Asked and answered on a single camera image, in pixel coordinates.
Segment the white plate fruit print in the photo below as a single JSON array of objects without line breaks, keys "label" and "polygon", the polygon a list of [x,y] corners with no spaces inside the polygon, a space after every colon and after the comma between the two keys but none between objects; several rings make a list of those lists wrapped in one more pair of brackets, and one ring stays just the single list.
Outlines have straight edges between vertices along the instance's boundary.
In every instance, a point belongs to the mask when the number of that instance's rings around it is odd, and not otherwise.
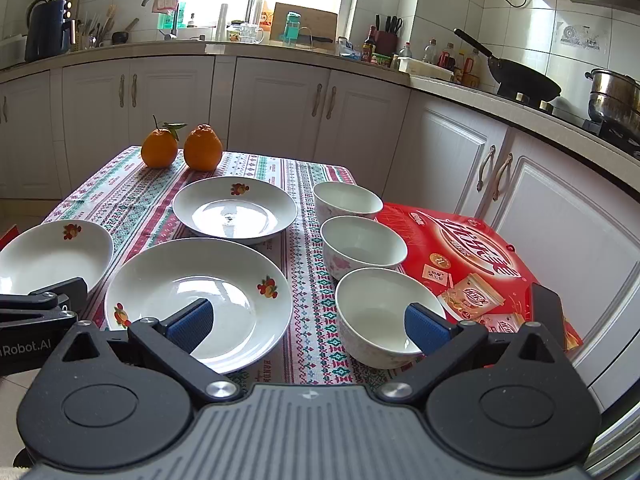
[{"label": "white plate fruit print", "polygon": [[107,287],[110,330],[139,318],[164,320],[191,302],[208,300],[213,328],[192,356],[220,374],[266,356],[292,318],[292,294],[281,270],[253,248],[228,240],[184,238],[127,261]]},{"label": "white plate fruit print", "polygon": [[178,220],[199,236],[255,245],[286,230],[297,217],[294,200],[277,186],[230,176],[199,180],[172,201]]},{"label": "white plate fruit print", "polygon": [[40,224],[2,249],[1,292],[26,295],[71,278],[82,278],[92,292],[113,252],[110,233],[96,223],[72,219]]}]

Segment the white bowl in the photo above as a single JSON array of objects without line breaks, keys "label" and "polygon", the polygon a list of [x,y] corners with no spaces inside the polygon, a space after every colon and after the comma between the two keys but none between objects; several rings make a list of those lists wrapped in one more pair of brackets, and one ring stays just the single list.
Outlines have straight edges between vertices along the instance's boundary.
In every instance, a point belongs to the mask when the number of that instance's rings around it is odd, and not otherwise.
[{"label": "white bowl", "polygon": [[405,241],[375,220],[337,216],[322,223],[323,259],[329,274],[341,281],[361,268],[395,269],[408,257]]},{"label": "white bowl", "polygon": [[405,332],[405,310],[413,302],[446,316],[436,296],[406,274],[377,268],[346,274],[335,291],[338,336],[346,352],[379,370],[414,361],[421,351]]},{"label": "white bowl", "polygon": [[337,216],[374,219],[383,206],[376,194],[356,184],[321,182],[314,186],[314,209],[319,224]]}]

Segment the white plate front fruit print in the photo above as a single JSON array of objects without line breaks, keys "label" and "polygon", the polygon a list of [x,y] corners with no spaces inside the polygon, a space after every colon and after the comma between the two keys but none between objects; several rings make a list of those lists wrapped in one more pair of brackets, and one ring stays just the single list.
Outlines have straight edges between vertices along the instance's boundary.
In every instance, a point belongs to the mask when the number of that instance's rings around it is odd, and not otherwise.
[{"label": "white plate front fruit print", "polygon": [[253,248],[228,240],[184,238],[127,261],[107,287],[110,330],[139,318],[164,320],[191,302],[208,300],[213,328],[192,356],[220,374],[266,356],[292,318],[292,294],[281,270]]}]

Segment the white plate back fruit print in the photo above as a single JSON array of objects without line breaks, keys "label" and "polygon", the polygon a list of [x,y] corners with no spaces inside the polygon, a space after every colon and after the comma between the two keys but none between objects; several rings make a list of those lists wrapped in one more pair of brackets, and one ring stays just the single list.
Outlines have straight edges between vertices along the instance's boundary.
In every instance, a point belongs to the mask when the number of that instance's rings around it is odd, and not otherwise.
[{"label": "white plate back fruit print", "polygon": [[199,180],[172,201],[178,220],[199,236],[255,245],[286,230],[297,217],[294,200],[277,186],[230,176]]}]

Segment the kitchen faucet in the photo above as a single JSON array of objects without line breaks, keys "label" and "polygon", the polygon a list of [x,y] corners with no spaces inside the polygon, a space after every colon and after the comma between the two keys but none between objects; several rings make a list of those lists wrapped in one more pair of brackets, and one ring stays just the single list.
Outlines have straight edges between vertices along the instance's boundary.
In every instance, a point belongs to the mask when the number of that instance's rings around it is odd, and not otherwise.
[{"label": "kitchen faucet", "polygon": [[151,9],[155,14],[170,15],[172,23],[169,32],[163,32],[165,40],[174,40],[178,37],[178,12],[179,0],[142,0],[141,5],[146,6],[152,3]]}]

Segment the red gift box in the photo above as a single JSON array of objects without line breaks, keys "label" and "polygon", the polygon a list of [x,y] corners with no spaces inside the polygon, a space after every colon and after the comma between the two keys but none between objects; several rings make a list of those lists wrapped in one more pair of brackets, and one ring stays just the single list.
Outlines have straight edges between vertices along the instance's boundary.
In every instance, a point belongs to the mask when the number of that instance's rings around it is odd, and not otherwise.
[{"label": "red gift box", "polygon": [[405,241],[402,268],[437,297],[448,320],[515,333],[534,318],[530,288],[538,280],[484,221],[387,203],[378,222]]}]

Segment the patterned tablecloth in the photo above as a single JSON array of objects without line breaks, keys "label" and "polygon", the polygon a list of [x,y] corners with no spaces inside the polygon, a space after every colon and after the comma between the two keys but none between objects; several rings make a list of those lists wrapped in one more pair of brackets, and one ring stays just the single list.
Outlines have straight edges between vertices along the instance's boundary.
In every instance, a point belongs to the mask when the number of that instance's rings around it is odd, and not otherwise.
[{"label": "patterned tablecloth", "polygon": [[[293,317],[277,347],[262,360],[235,372],[242,388],[255,382],[274,384],[379,386],[397,370],[377,370],[345,351],[337,330],[334,281],[323,260],[320,226],[314,212],[314,192],[320,182],[354,182],[341,166],[242,153],[224,153],[215,174],[241,176],[277,185],[294,200],[297,217],[285,232],[257,245],[283,272],[293,295]],[[145,167],[136,146],[126,148],[64,198],[49,220],[91,221],[110,232],[114,254],[106,277],[82,314],[97,326],[107,326],[104,297],[112,275],[143,249],[188,236],[171,209],[180,188],[203,179],[182,158],[163,170]]]}]

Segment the orange with leaf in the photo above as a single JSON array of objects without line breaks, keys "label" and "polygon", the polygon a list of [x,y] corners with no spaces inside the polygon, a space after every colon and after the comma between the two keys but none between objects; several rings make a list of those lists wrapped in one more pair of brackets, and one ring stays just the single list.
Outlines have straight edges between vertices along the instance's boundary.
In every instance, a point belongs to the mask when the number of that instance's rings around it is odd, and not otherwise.
[{"label": "orange with leaf", "polygon": [[141,158],[148,168],[165,169],[171,166],[178,154],[178,131],[186,126],[183,122],[163,122],[153,117],[155,129],[145,138]]}]

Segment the bumpy orange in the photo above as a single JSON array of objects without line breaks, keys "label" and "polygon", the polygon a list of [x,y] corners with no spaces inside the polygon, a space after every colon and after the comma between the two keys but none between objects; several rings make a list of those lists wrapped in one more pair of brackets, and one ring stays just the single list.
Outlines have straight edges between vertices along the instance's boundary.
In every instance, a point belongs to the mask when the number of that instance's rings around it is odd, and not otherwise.
[{"label": "bumpy orange", "polygon": [[184,141],[183,158],[191,170],[215,171],[222,154],[224,147],[210,125],[198,125]]}]

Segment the white cabinet run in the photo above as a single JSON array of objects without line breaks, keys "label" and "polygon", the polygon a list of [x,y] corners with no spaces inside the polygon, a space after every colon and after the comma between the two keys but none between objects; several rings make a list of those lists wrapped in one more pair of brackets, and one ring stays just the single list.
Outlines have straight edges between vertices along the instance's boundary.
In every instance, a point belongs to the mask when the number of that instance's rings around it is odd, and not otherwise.
[{"label": "white cabinet run", "polygon": [[602,406],[639,378],[639,154],[478,90],[293,52],[171,46],[50,58],[1,75],[1,195],[58,200],[160,120],[227,150],[346,168],[386,200],[485,220],[562,298]]}]

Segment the dark blue air fryer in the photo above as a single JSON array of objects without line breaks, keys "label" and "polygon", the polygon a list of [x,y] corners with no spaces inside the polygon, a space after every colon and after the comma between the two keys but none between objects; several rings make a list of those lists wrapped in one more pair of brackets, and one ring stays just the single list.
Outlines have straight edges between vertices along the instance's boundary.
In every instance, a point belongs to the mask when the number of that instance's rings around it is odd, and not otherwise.
[{"label": "dark blue air fryer", "polygon": [[75,43],[75,20],[70,0],[34,0],[27,9],[27,63],[66,53]]}]

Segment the black wok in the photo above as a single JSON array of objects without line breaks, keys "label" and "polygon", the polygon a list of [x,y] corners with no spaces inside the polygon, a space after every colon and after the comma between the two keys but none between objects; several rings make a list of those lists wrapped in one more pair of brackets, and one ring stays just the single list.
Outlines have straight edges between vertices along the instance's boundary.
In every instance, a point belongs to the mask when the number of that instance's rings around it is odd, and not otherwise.
[{"label": "black wok", "polygon": [[524,104],[538,108],[542,101],[550,103],[561,94],[561,87],[546,75],[521,63],[498,58],[460,28],[455,28],[454,34],[486,56],[491,76],[499,84],[499,96],[516,101],[516,96],[521,94]]}]

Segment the white rectangular tray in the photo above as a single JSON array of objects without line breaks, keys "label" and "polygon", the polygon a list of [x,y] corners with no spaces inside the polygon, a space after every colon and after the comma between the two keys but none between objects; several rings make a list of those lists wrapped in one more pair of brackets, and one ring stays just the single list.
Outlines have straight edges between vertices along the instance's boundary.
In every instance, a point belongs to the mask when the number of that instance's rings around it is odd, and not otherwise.
[{"label": "white rectangular tray", "polygon": [[398,58],[398,63],[398,70],[410,76],[428,77],[447,82],[454,80],[454,73],[451,70],[415,58]]}]

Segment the steel steamer pot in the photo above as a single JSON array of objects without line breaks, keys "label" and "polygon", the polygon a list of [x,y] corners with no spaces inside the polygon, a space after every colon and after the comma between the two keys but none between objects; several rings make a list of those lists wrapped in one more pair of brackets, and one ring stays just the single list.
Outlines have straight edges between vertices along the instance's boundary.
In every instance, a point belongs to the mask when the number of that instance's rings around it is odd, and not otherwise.
[{"label": "steel steamer pot", "polygon": [[594,68],[585,72],[591,81],[589,117],[605,122],[628,136],[639,136],[639,84],[627,75]]}]

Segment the knife block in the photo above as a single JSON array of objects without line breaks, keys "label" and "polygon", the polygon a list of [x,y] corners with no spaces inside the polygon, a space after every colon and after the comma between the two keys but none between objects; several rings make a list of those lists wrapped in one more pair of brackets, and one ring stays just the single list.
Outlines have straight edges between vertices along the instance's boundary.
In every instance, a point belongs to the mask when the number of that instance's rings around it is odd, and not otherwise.
[{"label": "knife block", "polygon": [[378,15],[375,20],[375,52],[392,56],[397,51],[398,36],[402,27],[402,19],[398,16],[388,16],[381,22]]}]

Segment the wooden cutting board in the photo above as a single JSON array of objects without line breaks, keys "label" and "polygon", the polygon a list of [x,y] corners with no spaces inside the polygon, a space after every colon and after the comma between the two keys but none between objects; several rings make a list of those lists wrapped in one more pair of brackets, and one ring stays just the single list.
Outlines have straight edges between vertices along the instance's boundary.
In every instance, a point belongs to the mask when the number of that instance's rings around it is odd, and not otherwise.
[{"label": "wooden cutting board", "polygon": [[270,40],[283,42],[286,17],[290,12],[300,15],[296,47],[334,52],[337,40],[337,15],[306,6],[277,2],[274,5]]}]

